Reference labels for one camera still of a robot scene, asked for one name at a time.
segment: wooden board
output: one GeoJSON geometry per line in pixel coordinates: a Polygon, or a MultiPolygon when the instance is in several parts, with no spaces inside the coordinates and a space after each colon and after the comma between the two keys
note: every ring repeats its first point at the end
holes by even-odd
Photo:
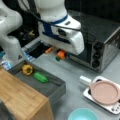
{"type": "Polygon", "coordinates": [[[0,69],[0,99],[17,120],[53,120],[48,98],[0,69]]]}

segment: oven knob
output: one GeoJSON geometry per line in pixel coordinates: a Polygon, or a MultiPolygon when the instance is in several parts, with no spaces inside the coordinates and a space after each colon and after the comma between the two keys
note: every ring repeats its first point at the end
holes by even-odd
{"type": "Polygon", "coordinates": [[[101,53],[100,52],[95,52],[93,55],[93,59],[99,59],[101,57],[101,53]]]}
{"type": "Polygon", "coordinates": [[[103,48],[102,43],[96,43],[96,44],[94,45],[94,49],[95,49],[96,51],[102,50],[102,48],[103,48]]]}
{"type": "Polygon", "coordinates": [[[100,62],[99,62],[98,60],[95,60],[95,61],[93,61],[93,63],[92,63],[92,67],[93,67],[93,68],[97,68],[97,67],[99,67],[99,65],[100,65],[100,62]]]}

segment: green object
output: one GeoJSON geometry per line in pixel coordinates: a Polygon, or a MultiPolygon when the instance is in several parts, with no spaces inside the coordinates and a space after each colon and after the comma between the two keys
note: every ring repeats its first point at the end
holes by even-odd
{"type": "Polygon", "coordinates": [[[56,57],[56,60],[59,62],[61,59],[59,57],[56,57]]]}
{"type": "Polygon", "coordinates": [[[34,78],[42,83],[48,82],[48,78],[39,72],[33,74],[34,78]]]}
{"type": "Polygon", "coordinates": [[[68,120],[99,120],[99,118],[93,111],[87,108],[79,108],[70,114],[68,120]]]}

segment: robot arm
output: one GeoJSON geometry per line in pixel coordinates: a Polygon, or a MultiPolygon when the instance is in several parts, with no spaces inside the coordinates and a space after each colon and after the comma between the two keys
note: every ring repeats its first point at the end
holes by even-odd
{"type": "Polygon", "coordinates": [[[19,13],[9,9],[0,0],[0,45],[5,52],[3,59],[14,66],[24,59],[24,54],[19,41],[9,33],[18,29],[22,25],[22,18],[19,13]]]}
{"type": "MultiPolygon", "coordinates": [[[[18,0],[18,3],[23,10],[30,9],[30,0],[18,0]]],[[[83,36],[73,29],[80,29],[81,24],[68,15],[64,0],[34,0],[34,4],[45,21],[39,22],[40,39],[58,49],[80,54],[84,50],[83,36]]]]}

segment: black cable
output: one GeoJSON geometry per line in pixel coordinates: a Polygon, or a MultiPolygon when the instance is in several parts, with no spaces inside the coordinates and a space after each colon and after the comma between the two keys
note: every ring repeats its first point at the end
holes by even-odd
{"type": "Polygon", "coordinates": [[[31,10],[29,10],[29,8],[27,7],[27,5],[24,3],[23,0],[21,0],[21,2],[22,2],[22,4],[24,5],[24,7],[27,9],[27,11],[28,11],[30,14],[32,14],[36,19],[38,19],[38,21],[40,21],[40,22],[42,22],[42,23],[46,23],[46,24],[48,24],[48,25],[50,25],[50,26],[54,26],[54,27],[58,27],[58,28],[60,27],[60,28],[69,29],[69,30],[74,30],[74,31],[78,31],[78,32],[81,31],[80,29],[68,28],[68,27],[63,27],[63,26],[59,26],[59,25],[54,25],[54,24],[51,24],[50,22],[45,22],[45,21],[43,21],[41,18],[39,18],[37,15],[35,15],[31,10]]]}

